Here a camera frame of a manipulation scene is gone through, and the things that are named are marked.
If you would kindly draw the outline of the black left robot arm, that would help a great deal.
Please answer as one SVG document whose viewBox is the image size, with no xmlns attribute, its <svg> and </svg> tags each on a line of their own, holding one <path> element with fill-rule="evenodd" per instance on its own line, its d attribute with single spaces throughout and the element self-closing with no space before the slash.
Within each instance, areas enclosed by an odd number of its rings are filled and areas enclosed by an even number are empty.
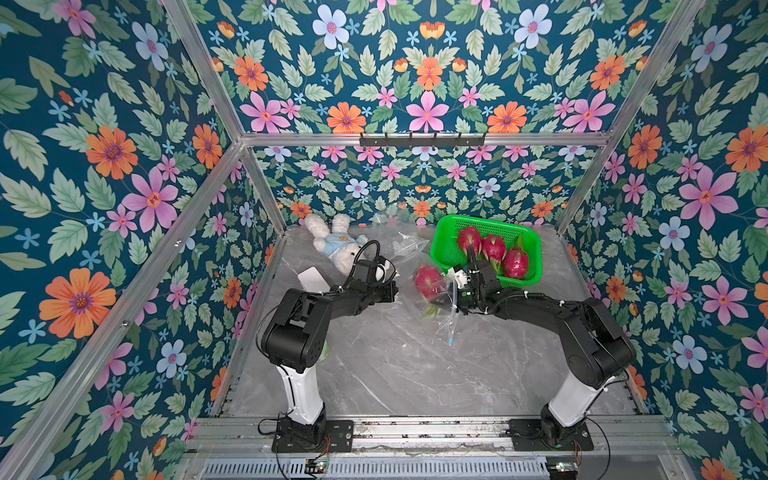
<svg viewBox="0 0 768 480">
<path fill-rule="evenodd" d="M 315 366 L 330 323 L 392 303 L 398 293 L 395 276 L 394 264 L 378 256 L 356 261 L 345 282 L 325 292 L 285 292 L 259 341 L 260 352 L 276 366 L 286 390 L 288 412 L 281 427 L 313 443 L 325 435 L 326 407 Z"/>
</svg>

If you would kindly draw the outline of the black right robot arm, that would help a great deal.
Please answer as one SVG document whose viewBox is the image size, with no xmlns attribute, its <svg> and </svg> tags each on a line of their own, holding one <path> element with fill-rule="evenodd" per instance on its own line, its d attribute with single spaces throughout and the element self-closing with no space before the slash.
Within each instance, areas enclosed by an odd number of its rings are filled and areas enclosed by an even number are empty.
<svg viewBox="0 0 768 480">
<path fill-rule="evenodd" d="M 634 345 L 599 300 L 566 301 L 504 287 L 488 261 L 471 260 L 447 273 L 454 309 L 522 321 L 558 335 L 569 373 L 541 411 L 535 435 L 555 446 L 575 434 L 600 394 L 636 360 Z"/>
</svg>

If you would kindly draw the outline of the white plush bear toy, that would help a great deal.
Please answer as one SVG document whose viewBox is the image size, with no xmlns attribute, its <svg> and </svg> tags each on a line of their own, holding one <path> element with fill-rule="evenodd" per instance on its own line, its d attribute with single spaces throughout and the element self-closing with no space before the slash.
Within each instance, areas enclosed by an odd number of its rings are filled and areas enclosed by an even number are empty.
<svg viewBox="0 0 768 480">
<path fill-rule="evenodd" d="M 337 214 L 328 225 L 316 214 L 305 218 L 305 226 L 313 236 L 314 248 L 329 258 L 334 267 L 348 275 L 361 248 L 368 242 L 364 235 L 354 237 L 349 232 L 351 218 L 346 214 Z"/>
</svg>

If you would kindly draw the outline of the white rectangular box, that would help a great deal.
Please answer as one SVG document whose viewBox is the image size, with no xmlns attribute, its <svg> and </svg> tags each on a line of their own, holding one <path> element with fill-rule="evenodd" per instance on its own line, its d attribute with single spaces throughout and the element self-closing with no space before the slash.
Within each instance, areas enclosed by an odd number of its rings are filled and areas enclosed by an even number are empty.
<svg viewBox="0 0 768 480">
<path fill-rule="evenodd" d="M 300 272 L 297 278 L 304 291 L 320 294 L 330 290 L 330 285 L 316 267 Z"/>
</svg>

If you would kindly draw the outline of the pink dragon fruit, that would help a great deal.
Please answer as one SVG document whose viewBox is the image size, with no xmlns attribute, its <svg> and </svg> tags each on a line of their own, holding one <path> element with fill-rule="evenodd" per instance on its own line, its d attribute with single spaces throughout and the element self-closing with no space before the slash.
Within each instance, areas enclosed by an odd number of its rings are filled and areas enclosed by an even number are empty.
<svg viewBox="0 0 768 480">
<path fill-rule="evenodd" d="M 502 271 L 507 278 L 522 280 L 529 272 L 529 256 L 524 250 L 525 237 L 518 235 L 508 243 L 508 249 L 502 261 Z"/>
<path fill-rule="evenodd" d="M 423 316 L 426 318 L 437 317 L 446 294 L 441 272 L 434 266 L 421 265 L 415 272 L 413 282 L 422 298 Z"/>
<path fill-rule="evenodd" d="M 475 226 L 467 226 L 458 233 L 457 245 L 465 255 L 468 255 L 470 251 L 479 255 L 482 250 L 482 242 L 482 235 Z"/>
<path fill-rule="evenodd" d="M 504 239 L 495 234 L 487 235 L 483 238 L 481 254 L 491 263 L 501 264 L 507 254 Z"/>
</svg>

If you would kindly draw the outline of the clear zip-top bag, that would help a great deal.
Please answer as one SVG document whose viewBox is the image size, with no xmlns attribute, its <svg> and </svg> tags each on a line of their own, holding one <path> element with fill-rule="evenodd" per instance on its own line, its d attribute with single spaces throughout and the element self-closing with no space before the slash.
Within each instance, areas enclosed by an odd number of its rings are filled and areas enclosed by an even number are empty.
<svg viewBox="0 0 768 480">
<path fill-rule="evenodd" d="M 438 323 L 438 330 L 437 330 L 438 335 L 442 335 L 445 338 L 448 345 L 453 345 L 455 343 L 455 332 L 458 324 L 458 317 L 461 312 L 456 312 L 453 310 L 452 300 L 455 295 L 455 288 L 452 286 L 452 283 L 450 282 L 450 279 L 447 276 L 447 273 L 450 269 L 446 273 L 442 272 L 440 269 L 438 270 L 441 272 L 444 278 L 444 283 L 446 287 L 445 300 L 441 303 L 438 316 L 435 318 L 427 318 L 427 319 L 436 320 Z M 423 304 L 422 304 L 421 296 L 420 296 L 420 301 L 417 303 L 417 305 L 422 309 L 422 315 L 423 315 Z"/>
<path fill-rule="evenodd" d="M 380 243 L 383 256 L 396 265 L 424 253 L 429 244 L 421 227 L 404 222 L 399 215 L 375 213 L 367 232 Z"/>
</svg>

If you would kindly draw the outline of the black hook rail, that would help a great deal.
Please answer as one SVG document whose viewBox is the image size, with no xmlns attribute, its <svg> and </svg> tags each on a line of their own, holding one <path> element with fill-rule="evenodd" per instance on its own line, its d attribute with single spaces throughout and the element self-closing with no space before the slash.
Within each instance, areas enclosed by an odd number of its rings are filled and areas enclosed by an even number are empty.
<svg viewBox="0 0 768 480">
<path fill-rule="evenodd" d="M 453 149 L 458 147 L 479 147 L 486 142 L 485 134 L 361 134 L 357 138 L 360 147 L 436 147 L 438 149 Z"/>
</svg>

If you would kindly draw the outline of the green plastic basket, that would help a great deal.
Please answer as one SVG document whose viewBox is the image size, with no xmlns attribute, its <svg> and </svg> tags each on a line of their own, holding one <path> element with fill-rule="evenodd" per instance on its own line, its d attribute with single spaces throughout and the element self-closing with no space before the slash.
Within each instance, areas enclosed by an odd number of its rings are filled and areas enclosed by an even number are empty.
<svg viewBox="0 0 768 480">
<path fill-rule="evenodd" d="M 543 276 L 542 242 L 532 229 L 500 221 L 449 215 L 436 227 L 430 256 L 443 271 L 488 261 L 504 287 L 531 286 Z"/>
</svg>

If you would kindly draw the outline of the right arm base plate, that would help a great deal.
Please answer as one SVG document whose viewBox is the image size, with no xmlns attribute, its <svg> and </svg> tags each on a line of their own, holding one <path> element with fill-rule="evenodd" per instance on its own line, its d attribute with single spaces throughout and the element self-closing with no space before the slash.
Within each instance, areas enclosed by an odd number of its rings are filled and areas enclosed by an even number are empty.
<svg viewBox="0 0 768 480">
<path fill-rule="evenodd" d="M 594 450 L 585 421 L 562 427 L 552 419 L 510 419 L 506 433 L 516 451 Z"/>
</svg>

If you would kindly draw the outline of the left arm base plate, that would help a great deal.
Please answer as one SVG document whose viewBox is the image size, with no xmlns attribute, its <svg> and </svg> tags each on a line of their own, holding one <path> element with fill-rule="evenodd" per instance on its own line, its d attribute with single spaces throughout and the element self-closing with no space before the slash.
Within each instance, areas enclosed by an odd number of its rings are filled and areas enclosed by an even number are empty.
<svg viewBox="0 0 768 480">
<path fill-rule="evenodd" d="M 352 451 L 355 423 L 352 420 L 327 420 L 321 417 L 316 424 L 304 425 L 281 419 L 276 428 L 271 451 L 273 453 L 349 453 Z"/>
</svg>

